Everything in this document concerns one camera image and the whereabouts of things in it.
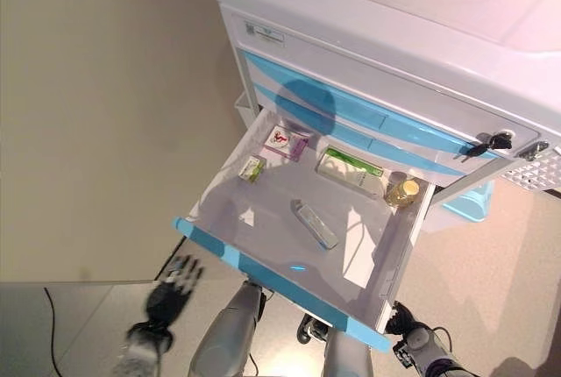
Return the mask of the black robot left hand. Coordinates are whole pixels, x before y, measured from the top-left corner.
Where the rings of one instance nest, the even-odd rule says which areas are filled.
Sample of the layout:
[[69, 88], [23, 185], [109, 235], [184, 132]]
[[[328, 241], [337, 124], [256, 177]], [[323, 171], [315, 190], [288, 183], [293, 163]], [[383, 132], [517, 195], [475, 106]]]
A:
[[203, 272], [201, 261], [191, 254], [172, 258], [146, 301], [148, 321], [163, 328], [174, 323], [195, 292]]

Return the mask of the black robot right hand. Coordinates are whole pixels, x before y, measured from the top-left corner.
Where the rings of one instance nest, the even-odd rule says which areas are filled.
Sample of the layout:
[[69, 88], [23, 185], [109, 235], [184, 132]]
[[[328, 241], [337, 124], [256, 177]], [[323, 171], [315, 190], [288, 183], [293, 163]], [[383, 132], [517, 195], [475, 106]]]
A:
[[422, 325], [403, 303], [394, 301], [390, 318], [385, 326], [385, 333], [405, 338], [411, 331], [420, 328]]

